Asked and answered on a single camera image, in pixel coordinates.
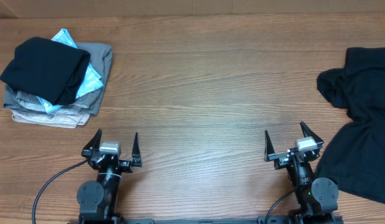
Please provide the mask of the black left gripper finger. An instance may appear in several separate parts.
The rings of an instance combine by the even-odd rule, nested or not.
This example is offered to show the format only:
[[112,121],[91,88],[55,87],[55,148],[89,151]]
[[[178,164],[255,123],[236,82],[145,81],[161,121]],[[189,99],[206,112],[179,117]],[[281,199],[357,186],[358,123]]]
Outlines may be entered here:
[[132,147],[132,166],[133,167],[141,167],[142,166],[142,158],[139,149],[139,138],[138,133],[135,133],[134,142]]
[[95,151],[97,151],[100,147],[102,136],[102,130],[97,130],[96,134],[93,138],[86,144],[86,146],[82,149],[81,155],[83,157],[91,157]]

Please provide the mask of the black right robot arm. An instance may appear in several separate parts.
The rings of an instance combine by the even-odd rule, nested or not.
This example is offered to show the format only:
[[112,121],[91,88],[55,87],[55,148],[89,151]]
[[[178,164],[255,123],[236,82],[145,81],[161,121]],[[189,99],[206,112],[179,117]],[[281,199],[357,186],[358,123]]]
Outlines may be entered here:
[[[339,190],[337,184],[326,177],[315,177],[310,163],[320,157],[323,140],[303,121],[300,122],[303,138],[283,154],[276,154],[269,133],[265,132],[264,160],[273,162],[276,170],[286,169],[292,190],[278,199],[267,211],[264,223],[274,220],[288,224],[343,223],[334,216],[338,209]],[[273,209],[283,199],[294,194],[298,209],[290,210],[286,216],[272,216]]]

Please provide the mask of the black t-shirt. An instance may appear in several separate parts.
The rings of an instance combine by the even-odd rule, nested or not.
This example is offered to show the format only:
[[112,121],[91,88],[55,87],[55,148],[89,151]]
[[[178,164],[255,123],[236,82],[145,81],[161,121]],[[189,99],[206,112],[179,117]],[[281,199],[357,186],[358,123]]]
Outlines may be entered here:
[[315,175],[385,204],[385,47],[348,48],[345,66],[319,74],[317,89],[351,122],[328,143]]

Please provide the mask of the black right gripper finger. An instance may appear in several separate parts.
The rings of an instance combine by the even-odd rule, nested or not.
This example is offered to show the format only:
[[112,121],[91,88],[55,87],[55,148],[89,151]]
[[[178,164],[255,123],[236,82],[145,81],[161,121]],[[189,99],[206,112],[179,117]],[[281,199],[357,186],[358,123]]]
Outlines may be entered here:
[[271,138],[267,130],[265,130],[265,149],[264,149],[264,161],[273,161],[276,153],[272,145]]
[[304,135],[305,138],[307,137],[312,137],[313,140],[316,142],[317,144],[317,148],[318,149],[321,149],[322,146],[323,146],[323,139],[320,138],[318,135],[316,135],[306,124],[304,121],[301,121],[300,122],[300,127],[302,129],[302,133]]

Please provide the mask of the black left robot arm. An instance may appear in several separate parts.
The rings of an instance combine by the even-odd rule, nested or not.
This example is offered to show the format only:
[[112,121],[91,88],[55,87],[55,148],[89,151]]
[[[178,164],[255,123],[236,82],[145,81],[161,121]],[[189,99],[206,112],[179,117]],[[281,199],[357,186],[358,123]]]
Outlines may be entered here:
[[98,171],[96,180],[85,182],[77,192],[80,205],[79,223],[126,223],[122,214],[116,213],[118,192],[123,173],[142,166],[138,134],[134,136],[132,159],[122,160],[118,142],[101,142],[102,130],[82,149],[86,163]]

